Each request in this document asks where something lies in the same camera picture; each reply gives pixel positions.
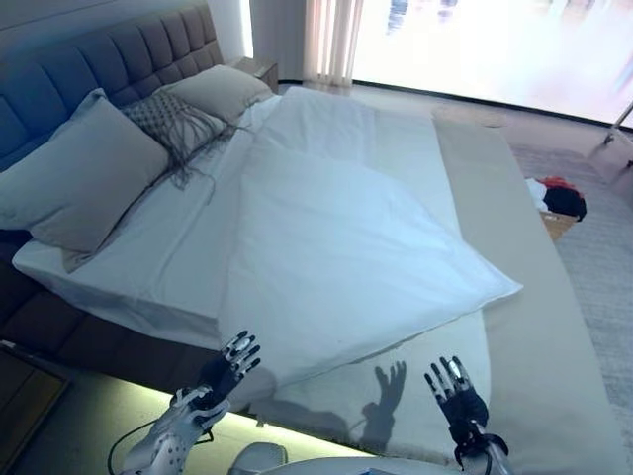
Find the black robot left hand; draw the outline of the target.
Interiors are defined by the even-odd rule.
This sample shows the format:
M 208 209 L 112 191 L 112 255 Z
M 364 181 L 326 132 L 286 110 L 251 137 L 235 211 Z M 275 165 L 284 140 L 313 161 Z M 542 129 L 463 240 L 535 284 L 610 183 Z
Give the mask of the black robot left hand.
M 256 336 L 242 331 L 222 348 L 218 358 L 203 366 L 199 384 L 211 389 L 203 398 L 206 406 L 216 406 L 226 399 L 246 374 L 260 363 L 259 350 Z

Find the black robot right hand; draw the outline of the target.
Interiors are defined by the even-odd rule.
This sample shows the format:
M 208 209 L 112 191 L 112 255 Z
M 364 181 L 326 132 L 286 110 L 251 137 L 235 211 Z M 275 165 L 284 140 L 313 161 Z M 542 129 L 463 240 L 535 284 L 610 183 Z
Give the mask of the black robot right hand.
M 440 356 L 430 364 L 424 380 L 451 430 L 467 431 L 473 426 L 488 425 L 488 407 L 457 356 Z

